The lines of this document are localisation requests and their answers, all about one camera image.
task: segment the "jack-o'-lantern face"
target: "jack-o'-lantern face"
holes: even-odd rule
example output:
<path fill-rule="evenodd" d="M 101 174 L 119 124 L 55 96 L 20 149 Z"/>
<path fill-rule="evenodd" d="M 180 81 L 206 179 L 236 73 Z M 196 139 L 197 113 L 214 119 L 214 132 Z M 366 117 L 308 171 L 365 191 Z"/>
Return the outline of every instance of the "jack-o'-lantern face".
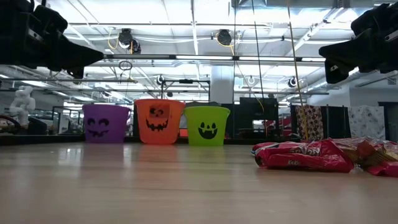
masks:
<path fill-rule="evenodd" d="M 86 125 L 88 133 L 93 135 L 93 137 L 101 138 L 109 132 L 109 120 L 106 118 L 99 119 L 98 121 L 94 118 L 88 118 Z"/>
<path fill-rule="evenodd" d="M 213 139 L 217 135 L 216 123 L 205 124 L 202 122 L 198 128 L 199 134 L 204 139 Z"/>
<path fill-rule="evenodd" d="M 146 119 L 147 127 L 152 131 L 163 131 L 169 124 L 169 116 L 169 105 L 152 105 L 149 107 L 149 117 Z"/>

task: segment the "green bucket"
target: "green bucket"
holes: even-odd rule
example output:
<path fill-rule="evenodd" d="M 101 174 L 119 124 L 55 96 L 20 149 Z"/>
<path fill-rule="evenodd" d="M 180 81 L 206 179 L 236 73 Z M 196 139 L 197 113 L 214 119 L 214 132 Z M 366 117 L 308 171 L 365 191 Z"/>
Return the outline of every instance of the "green bucket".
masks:
<path fill-rule="evenodd" d="M 229 109 L 220 106 L 185 108 L 189 145 L 222 146 L 229 113 Z"/>

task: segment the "orange bucket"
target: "orange bucket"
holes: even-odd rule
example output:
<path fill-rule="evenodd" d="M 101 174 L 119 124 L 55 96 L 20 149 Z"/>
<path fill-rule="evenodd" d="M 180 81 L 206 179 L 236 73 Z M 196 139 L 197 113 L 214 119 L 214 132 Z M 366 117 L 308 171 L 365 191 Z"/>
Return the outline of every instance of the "orange bucket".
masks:
<path fill-rule="evenodd" d="M 146 144 L 173 144 L 180 130 L 185 103 L 175 100 L 136 100 L 139 138 Z"/>

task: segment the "white figure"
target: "white figure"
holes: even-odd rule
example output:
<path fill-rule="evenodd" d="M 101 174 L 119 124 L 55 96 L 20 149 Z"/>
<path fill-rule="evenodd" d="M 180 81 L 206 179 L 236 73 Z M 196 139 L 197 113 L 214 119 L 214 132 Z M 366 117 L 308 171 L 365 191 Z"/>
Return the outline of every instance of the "white figure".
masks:
<path fill-rule="evenodd" d="M 18 117 L 21 126 L 29 124 L 28 115 L 36 108 L 35 99 L 30 97 L 33 88 L 31 86 L 20 86 L 15 92 L 14 101 L 10 105 L 10 113 Z"/>

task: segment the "ceiling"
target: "ceiling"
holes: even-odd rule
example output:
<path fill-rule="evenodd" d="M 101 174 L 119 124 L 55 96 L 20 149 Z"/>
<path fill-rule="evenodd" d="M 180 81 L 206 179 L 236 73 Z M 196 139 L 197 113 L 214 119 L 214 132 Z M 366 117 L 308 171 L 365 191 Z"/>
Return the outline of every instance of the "ceiling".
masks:
<path fill-rule="evenodd" d="M 161 55 L 226 55 L 257 57 L 292 57 L 292 38 L 297 57 L 320 57 L 321 46 L 350 40 L 353 33 L 351 21 L 373 7 L 377 1 L 292 1 L 290 9 L 292 33 L 289 30 L 289 14 L 285 1 L 268 0 L 267 7 L 235 9 L 231 0 L 48 0 L 48 7 L 58 11 L 68 22 L 65 35 L 73 42 L 100 50 L 105 54 L 128 54 L 117 46 L 116 38 L 122 28 L 131 28 L 132 35 L 141 45 L 141 54 Z M 350 2 L 351 8 L 336 7 L 338 2 Z M 229 29 L 233 47 L 223 47 L 214 38 L 220 29 Z M 85 68 L 85 78 L 114 80 L 115 82 L 72 82 L 48 83 L 59 89 L 143 90 L 125 92 L 130 100 L 153 98 L 157 93 L 144 93 L 157 90 L 156 78 L 162 75 L 169 80 L 192 79 L 209 80 L 212 67 L 220 65 L 214 60 L 130 60 L 133 68 L 122 71 L 120 60 L 104 60 Z M 234 67 L 235 100 L 249 93 L 239 90 L 260 90 L 260 74 L 264 91 L 292 91 L 287 82 L 295 75 L 293 62 L 264 61 L 259 67 L 257 61 L 223 62 Z M 299 63 L 297 67 L 301 84 L 306 88 L 324 78 L 323 62 Z M 53 77 L 46 68 L 38 68 L 23 77 L 35 75 L 37 78 Z M 138 83 L 117 80 L 132 77 Z M 65 72 L 55 78 L 70 78 Z M 206 92 L 197 84 L 174 84 L 171 99 L 207 100 Z M 192 93 L 178 93 L 189 90 Z M 68 96 L 75 92 L 61 91 Z M 102 99 L 100 94 L 84 92 L 94 100 Z"/>

